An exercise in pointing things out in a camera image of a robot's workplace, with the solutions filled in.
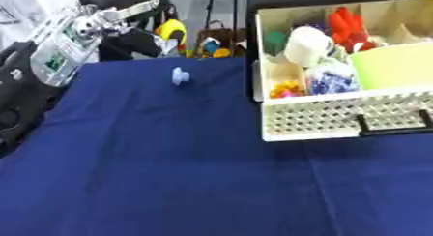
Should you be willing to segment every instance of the yellow toy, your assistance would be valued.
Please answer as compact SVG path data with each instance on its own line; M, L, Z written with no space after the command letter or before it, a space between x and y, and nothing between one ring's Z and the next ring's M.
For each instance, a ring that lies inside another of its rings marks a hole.
M177 19L170 19L155 30L155 33L164 40L176 39L179 45L187 41L187 28Z
M304 94L300 83L297 80L280 82L274 85L270 92L271 99L281 99L287 97L298 97Z

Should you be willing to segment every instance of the small blue object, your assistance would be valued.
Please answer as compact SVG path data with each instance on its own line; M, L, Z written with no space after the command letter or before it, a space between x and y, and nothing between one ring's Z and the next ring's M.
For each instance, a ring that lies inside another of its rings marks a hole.
M307 70L307 80L310 95L354 92L360 89L355 70L331 58Z
M213 55L221 48L221 46L215 41L209 41L203 46L203 48Z
M183 72L179 67L173 70L173 83L175 85L181 85L183 82L189 81L190 74L188 72Z

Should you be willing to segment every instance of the blue tablecloth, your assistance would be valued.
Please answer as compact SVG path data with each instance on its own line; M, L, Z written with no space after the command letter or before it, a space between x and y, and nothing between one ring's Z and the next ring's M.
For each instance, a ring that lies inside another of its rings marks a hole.
M243 68L85 66L0 161L0 235L431 236L431 134L265 143Z

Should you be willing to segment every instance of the white cup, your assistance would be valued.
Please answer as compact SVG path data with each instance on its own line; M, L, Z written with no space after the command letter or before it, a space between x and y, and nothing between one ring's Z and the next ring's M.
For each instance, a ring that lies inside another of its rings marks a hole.
M290 35L284 55L290 62L309 68L332 51L334 43L321 30L310 26L296 28Z

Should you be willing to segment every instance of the red toy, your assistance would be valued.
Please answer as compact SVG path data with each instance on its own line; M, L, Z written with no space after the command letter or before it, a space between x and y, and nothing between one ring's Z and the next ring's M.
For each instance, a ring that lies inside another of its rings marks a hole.
M346 48L348 53L354 52L354 45L363 43L361 50L374 48L375 45L368 41L368 35L363 30L360 15L353 15L347 8L338 8L328 17L328 23L332 30L332 39L336 44Z

